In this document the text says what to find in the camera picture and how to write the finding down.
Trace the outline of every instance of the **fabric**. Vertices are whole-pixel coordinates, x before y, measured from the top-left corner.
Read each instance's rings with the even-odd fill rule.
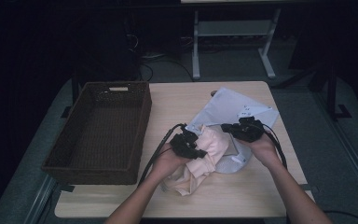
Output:
[[[229,134],[223,133],[219,125],[202,126],[202,134],[196,143],[198,149],[208,152],[207,155],[179,167],[162,181],[162,189],[174,189],[182,196],[192,194],[202,181],[215,171],[217,162],[228,149],[229,141]]]

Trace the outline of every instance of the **hand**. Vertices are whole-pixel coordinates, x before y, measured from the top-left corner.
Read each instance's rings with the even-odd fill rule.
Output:
[[[253,143],[248,143],[239,139],[237,140],[248,146],[252,150],[255,157],[260,160],[261,163],[263,163],[263,165],[265,165],[267,168],[277,163],[282,164],[274,144],[265,133],[261,136],[260,139],[254,141]]]
[[[176,156],[172,150],[171,144],[165,144],[159,152],[159,156],[153,163],[149,176],[156,178],[158,181],[173,174],[179,166],[186,164],[191,159]]]

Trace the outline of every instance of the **cable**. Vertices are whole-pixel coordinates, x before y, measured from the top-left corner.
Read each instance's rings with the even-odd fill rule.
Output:
[[[178,63],[176,61],[170,61],[170,60],[159,60],[159,61],[153,61],[153,62],[149,62],[149,63],[176,63],[177,65],[181,66],[186,71],[188,76],[191,78],[191,81],[194,82],[194,79],[193,79],[193,76],[191,75],[191,73],[181,63]]]
[[[176,124],[175,126],[173,126],[171,129],[168,130],[167,134],[165,134],[164,138],[161,140],[161,142],[159,143],[156,151],[153,153],[152,157],[150,158],[149,162],[147,163],[144,172],[142,173],[141,178],[139,179],[139,183],[137,188],[142,184],[142,182],[144,182],[146,175],[150,169],[150,166],[152,166],[153,162],[156,160],[156,158],[161,155],[162,153],[164,153],[165,151],[159,153],[159,151],[162,149],[162,147],[164,146],[164,144],[167,142],[168,138],[171,136],[171,134],[173,133],[173,131],[177,128],[177,127],[184,127],[184,124]]]
[[[281,144],[280,144],[280,142],[278,140],[278,137],[277,137],[276,133],[268,125],[263,124],[263,126],[267,127],[273,133],[273,135],[272,135],[271,133],[265,131],[265,134],[271,139],[271,141],[274,143],[275,147],[277,148],[278,154],[281,157],[282,164],[283,164],[284,168],[286,168],[286,170],[287,170],[286,157],[283,154]]]
[[[337,214],[341,214],[341,215],[345,215],[345,216],[349,216],[349,217],[354,217],[358,219],[358,216],[351,214],[351,213],[347,213],[347,212],[342,212],[342,211],[335,211],[335,210],[325,210],[324,211],[326,214],[328,213],[337,213]]]

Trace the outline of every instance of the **wicker basket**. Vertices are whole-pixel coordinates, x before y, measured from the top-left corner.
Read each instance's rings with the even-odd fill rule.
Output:
[[[42,165],[62,184],[136,184],[152,100],[147,82],[91,82]]]

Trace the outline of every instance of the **white metal frame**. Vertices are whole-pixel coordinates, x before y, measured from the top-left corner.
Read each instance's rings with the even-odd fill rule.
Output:
[[[193,79],[200,79],[199,36],[217,35],[265,35],[267,37],[263,48],[258,50],[261,61],[269,78],[275,78],[274,70],[269,62],[269,46],[274,36],[281,9],[275,9],[272,20],[263,21],[199,21],[199,12],[194,15],[194,44],[193,44]]]

